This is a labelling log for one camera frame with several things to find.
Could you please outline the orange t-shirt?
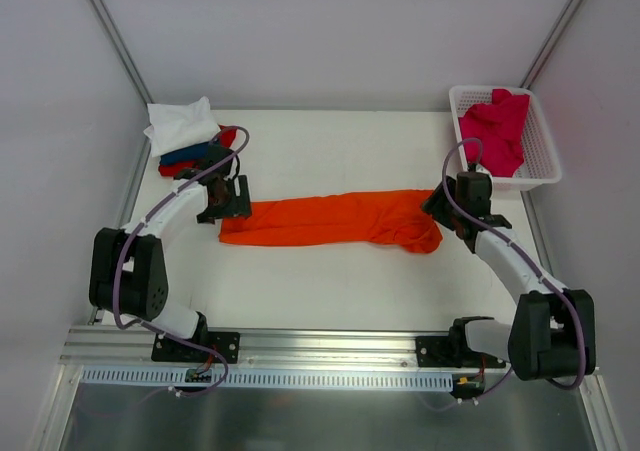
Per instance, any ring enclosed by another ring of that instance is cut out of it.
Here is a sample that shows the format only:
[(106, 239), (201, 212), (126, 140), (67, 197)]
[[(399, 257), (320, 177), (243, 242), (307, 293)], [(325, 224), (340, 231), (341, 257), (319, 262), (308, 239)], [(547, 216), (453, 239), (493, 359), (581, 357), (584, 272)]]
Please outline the orange t-shirt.
[(430, 195), (409, 189), (256, 202), (250, 217), (223, 220), (219, 241), (262, 247), (364, 242), (430, 254), (442, 242), (438, 225), (421, 209)]

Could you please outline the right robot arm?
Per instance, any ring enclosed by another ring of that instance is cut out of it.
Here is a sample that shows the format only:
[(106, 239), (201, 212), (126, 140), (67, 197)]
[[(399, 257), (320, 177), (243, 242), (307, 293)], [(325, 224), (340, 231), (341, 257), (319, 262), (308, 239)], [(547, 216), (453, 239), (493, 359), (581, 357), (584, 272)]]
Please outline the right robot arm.
[(492, 213), (491, 195), (487, 174), (460, 172), (444, 175), (421, 206), (493, 271), (516, 304), (509, 324), (484, 316), (457, 319), (449, 358), (466, 367), (486, 353), (508, 362), (522, 381), (574, 390), (596, 367), (593, 298), (566, 287), (533, 260), (511, 223)]

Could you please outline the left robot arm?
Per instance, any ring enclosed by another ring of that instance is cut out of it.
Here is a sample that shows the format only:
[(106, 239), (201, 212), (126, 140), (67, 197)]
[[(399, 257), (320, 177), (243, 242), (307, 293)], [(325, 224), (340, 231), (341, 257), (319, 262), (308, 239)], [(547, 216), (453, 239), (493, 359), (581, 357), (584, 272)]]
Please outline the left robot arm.
[(90, 303), (174, 336), (174, 349), (185, 360), (203, 358), (209, 348), (206, 318), (170, 301), (165, 251), (187, 225), (252, 214), (248, 178), (239, 166), (236, 151), (211, 144), (204, 158), (177, 173), (171, 194), (147, 215), (119, 229), (101, 229), (93, 244)]

